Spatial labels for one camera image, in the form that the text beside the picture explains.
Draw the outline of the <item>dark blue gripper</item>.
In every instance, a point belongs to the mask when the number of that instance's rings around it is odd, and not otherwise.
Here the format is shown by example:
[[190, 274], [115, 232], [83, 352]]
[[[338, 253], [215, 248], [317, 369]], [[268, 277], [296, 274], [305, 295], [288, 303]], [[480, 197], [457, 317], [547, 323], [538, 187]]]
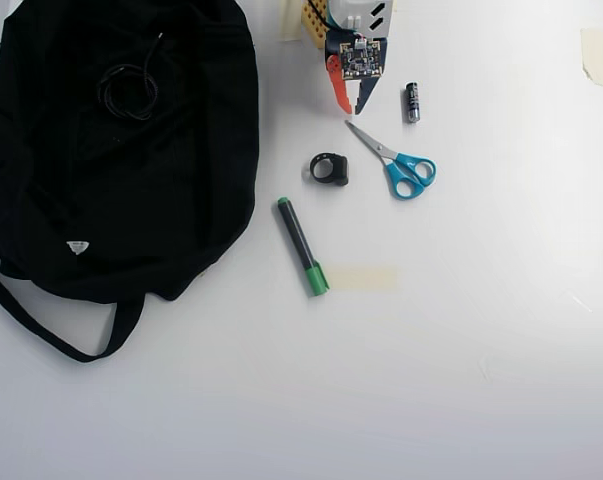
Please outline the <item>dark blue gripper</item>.
[[[380, 77], [386, 71], [386, 57], [387, 57], [387, 39], [379, 39], [380, 43], [380, 55], [379, 55], [379, 68]], [[346, 113], [352, 113], [352, 106], [347, 94], [346, 81], [343, 79], [342, 65], [340, 58], [337, 54], [330, 55], [326, 60], [326, 70], [328, 77], [332, 84], [337, 104]], [[380, 80], [379, 77], [364, 78], [359, 83], [359, 94], [357, 103], [355, 106], [355, 113], [361, 114], [367, 101], [369, 100], [376, 84]]]

